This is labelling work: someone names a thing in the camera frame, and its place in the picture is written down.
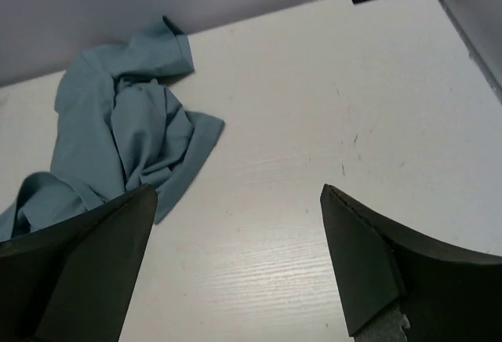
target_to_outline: table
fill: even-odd
[[[502,255],[502,108],[436,0],[322,0],[190,42],[172,90],[227,126],[152,231],[121,342],[350,340],[324,183]],[[0,89],[2,208],[49,168],[61,75]]]

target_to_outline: crumpled cloth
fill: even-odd
[[[187,36],[166,18],[128,45],[82,52],[57,89],[50,171],[24,180],[0,216],[0,242],[94,209],[141,184],[155,186],[160,222],[224,127],[218,118],[185,111],[157,80],[193,70]]]

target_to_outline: white tabletop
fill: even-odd
[[[121,342],[350,340],[324,183],[502,255],[502,107],[436,0],[323,0],[190,41],[173,92],[227,126],[152,231]],[[60,77],[0,89],[1,207],[49,167]]]

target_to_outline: teal fabric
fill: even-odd
[[[193,70],[186,35],[166,18],[128,45],[82,52],[57,90],[50,172],[23,182],[0,216],[0,242],[94,209],[141,184],[155,186],[160,222],[224,127],[218,118],[185,111],[157,80]]]

